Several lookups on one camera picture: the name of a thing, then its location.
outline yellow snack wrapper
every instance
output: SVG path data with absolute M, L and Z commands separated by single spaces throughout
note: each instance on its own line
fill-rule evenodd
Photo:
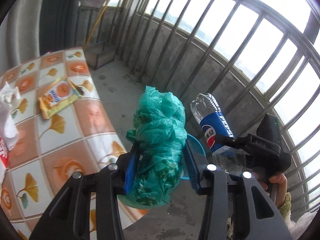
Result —
M 76 101 L 81 95 L 83 95 L 82 90 L 68 80 L 68 78 L 58 78 L 50 88 L 39 97 L 43 118 L 51 118 L 54 114 Z

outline blue bottle label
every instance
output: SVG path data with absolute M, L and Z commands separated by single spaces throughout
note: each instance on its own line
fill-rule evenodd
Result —
M 207 144 L 212 153 L 223 146 L 222 144 L 215 143 L 215 136 L 217 133 L 233 137 L 230 127 L 222 115 L 219 106 L 217 107 L 216 112 L 208 114 L 201 120 L 200 127 L 204 132 L 204 137 L 207 140 Z

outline silver screw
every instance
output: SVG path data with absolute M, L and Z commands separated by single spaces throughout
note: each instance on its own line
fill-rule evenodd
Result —
M 111 163 L 108 165 L 108 169 L 111 171 L 115 171 L 116 169 L 118 169 L 118 165 L 115 163 Z
M 79 172 L 79 171 L 77 171 L 77 172 L 75 172 L 74 174 L 72 174 L 72 177 L 73 177 L 74 179 L 79 179 L 79 178 L 81 178 L 81 176 L 82 176 L 82 174 L 81 174 L 81 172 Z
M 246 179 L 250 179 L 252 177 L 252 174 L 248 171 L 245 171 L 244 173 L 242 173 L 242 175 L 246 178 Z
M 217 166 L 214 165 L 214 164 L 208 164 L 208 165 L 207 165 L 207 169 L 208 169 L 209 171 L 215 171 L 215 170 L 217 169 Z

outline white tissue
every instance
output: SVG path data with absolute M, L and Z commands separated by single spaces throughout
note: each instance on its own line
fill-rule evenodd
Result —
M 15 106 L 19 101 L 19 89 L 17 87 L 12 89 L 6 82 L 0 91 L 0 134 L 9 151 L 14 148 L 19 139 L 19 132 L 10 114 L 13 105 Z

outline red and white package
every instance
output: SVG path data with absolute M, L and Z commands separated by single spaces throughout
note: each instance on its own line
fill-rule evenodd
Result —
M 0 136 L 0 185 L 4 179 L 4 173 L 7 170 L 9 162 L 9 155 L 7 147 L 5 146 L 2 137 Z

